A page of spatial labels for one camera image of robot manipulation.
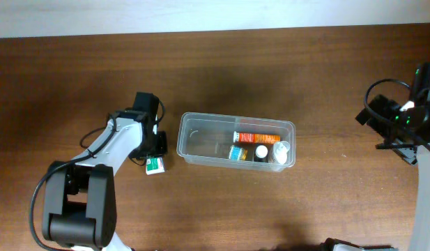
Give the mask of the small blue-labelled gold-cap bottle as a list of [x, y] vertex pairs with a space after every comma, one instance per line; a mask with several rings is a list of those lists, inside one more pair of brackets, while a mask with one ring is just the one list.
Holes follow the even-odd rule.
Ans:
[[239, 147], [239, 146], [235, 146], [232, 145], [229, 149], [229, 154], [228, 154], [228, 159], [230, 160], [246, 160], [247, 158], [247, 150]]

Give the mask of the orange tablet tube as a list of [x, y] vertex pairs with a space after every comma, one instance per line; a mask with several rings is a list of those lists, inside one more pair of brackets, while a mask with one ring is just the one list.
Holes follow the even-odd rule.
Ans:
[[247, 144], [275, 144], [281, 141], [279, 135], [233, 132], [233, 141]]

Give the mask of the white squeeze bottle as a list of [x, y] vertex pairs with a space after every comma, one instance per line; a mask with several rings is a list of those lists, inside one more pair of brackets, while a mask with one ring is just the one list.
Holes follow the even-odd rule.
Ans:
[[290, 149], [291, 145], [287, 141], [274, 143], [268, 155], [268, 162], [271, 164], [284, 165], [288, 160], [288, 152]]

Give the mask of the dark bottle white cap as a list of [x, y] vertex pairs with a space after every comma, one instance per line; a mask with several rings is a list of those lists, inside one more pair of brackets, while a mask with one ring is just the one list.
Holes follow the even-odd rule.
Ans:
[[253, 161], [254, 162], [267, 162], [268, 161], [268, 148], [264, 145], [258, 145], [254, 151]]

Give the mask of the white green medicine box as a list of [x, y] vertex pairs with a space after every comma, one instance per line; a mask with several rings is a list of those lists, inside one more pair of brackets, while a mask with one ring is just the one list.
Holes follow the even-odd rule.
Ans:
[[146, 160], [146, 174], [160, 174], [165, 172], [164, 162], [162, 157], [148, 158]]

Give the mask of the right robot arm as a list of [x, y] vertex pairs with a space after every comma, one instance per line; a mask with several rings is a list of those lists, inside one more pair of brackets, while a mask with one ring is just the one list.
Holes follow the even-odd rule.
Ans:
[[[424, 146], [417, 153], [418, 190], [413, 233], [408, 251], [430, 251], [430, 151]], [[388, 246], [357, 246], [346, 241], [329, 238], [321, 244], [324, 251], [394, 251]]]

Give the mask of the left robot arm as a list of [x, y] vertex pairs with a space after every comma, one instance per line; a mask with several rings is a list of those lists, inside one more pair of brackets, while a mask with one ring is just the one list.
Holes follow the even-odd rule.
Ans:
[[116, 233], [114, 177], [126, 159], [143, 160], [147, 174], [165, 171], [167, 142], [160, 121], [155, 112], [116, 112], [85, 151], [49, 166], [37, 185], [45, 190], [45, 240], [61, 250], [129, 250]]

